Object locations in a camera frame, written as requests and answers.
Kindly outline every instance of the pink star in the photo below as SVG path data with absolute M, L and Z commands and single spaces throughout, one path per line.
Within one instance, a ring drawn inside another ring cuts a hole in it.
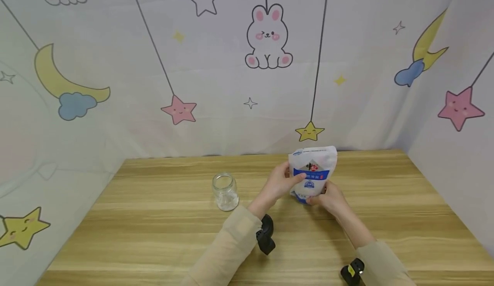
M 437 115 L 451 120 L 455 129 L 461 131 L 465 120 L 470 117 L 483 117 L 485 112 L 472 104 L 472 87 L 461 91 L 458 95 L 446 92 L 446 105 Z
M 183 103 L 180 98 L 173 95 L 172 104 L 168 107 L 161 108 L 161 110 L 172 116 L 173 124 L 177 125 L 183 120 L 196 121 L 192 115 L 192 110 L 194 110 L 196 105 L 196 103 Z

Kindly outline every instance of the yellow star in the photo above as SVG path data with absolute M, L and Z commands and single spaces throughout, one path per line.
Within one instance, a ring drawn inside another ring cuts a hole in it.
M 341 85 L 342 83 L 344 83 L 346 81 L 345 78 L 343 78 L 343 75 L 341 75 L 338 79 L 335 80 L 336 84 Z
M 179 43 L 182 43 L 182 40 L 184 39 L 185 36 L 183 36 L 180 32 L 177 30 L 175 31 L 175 35 L 173 36 L 174 39 L 178 40 Z
M 25 217 L 4 217 L 5 233 L 0 237 L 0 247 L 15 243 L 27 250 L 33 235 L 48 228 L 50 223 L 39 219 L 41 207 L 37 207 Z
M 300 134 L 299 141 L 304 141 L 306 139 L 317 141 L 317 135 L 323 130 L 324 129 L 318 129 L 317 127 L 315 127 L 312 121 L 310 121 L 306 127 L 296 129 L 295 131 Z

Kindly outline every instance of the yellow crescent moon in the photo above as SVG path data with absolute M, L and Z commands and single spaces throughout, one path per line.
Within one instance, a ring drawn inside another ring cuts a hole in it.
M 74 84 L 58 71 L 53 61 L 53 44 L 39 49 L 34 58 L 34 65 L 39 81 L 51 95 L 59 98 L 63 93 L 79 92 L 90 95 L 98 102 L 104 102 L 110 97 L 110 87 L 94 89 L 84 85 Z
M 424 71 L 427 71 L 443 53 L 448 50 L 449 47 L 443 48 L 438 52 L 431 53 L 429 52 L 429 48 L 436 36 L 437 30 L 439 26 L 441 26 L 441 22 L 443 21 L 444 15 L 446 14 L 446 10 L 441 13 L 422 33 L 422 35 L 417 40 L 415 47 L 413 48 L 413 61 L 417 61 L 423 59 L 424 63 Z

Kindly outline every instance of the white backdrop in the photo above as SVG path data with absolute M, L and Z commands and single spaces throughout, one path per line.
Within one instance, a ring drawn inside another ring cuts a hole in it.
M 494 51 L 494 0 L 1 3 L 0 262 L 14 261 L 0 266 L 0 284 L 32 285 L 130 157 L 399 146 L 494 246 L 488 208 L 472 204 L 492 199 L 492 103 L 477 88 L 491 83 L 488 67 L 474 93 L 483 117 L 461 132 L 437 117 L 446 91 L 471 85 Z M 446 171 L 465 165 L 455 158 L 474 155 L 481 134 L 475 167 Z M 447 151 L 438 137 L 461 149 Z M 30 212 L 40 221 L 12 235 L 11 218 Z

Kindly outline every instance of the blue label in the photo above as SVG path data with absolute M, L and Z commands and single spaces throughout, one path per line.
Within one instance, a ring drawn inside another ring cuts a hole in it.
M 300 204 L 304 204 L 304 205 L 307 204 L 307 202 L 305 201 L 305 199 L 299 197 L 297 194 L 295 194 L 295 197 L 297 198 L 298 202 L 300 202 Z
M 298 169 L 293 169 L 293 175 L 296 176 L 299 173 L 305 173 L 305 179 L 313 179 L 313 180 L 325 180 L 329 176 L 329 170 L 323 170 L 321 172 L 310 172 L 309 170 L 298 170 Z

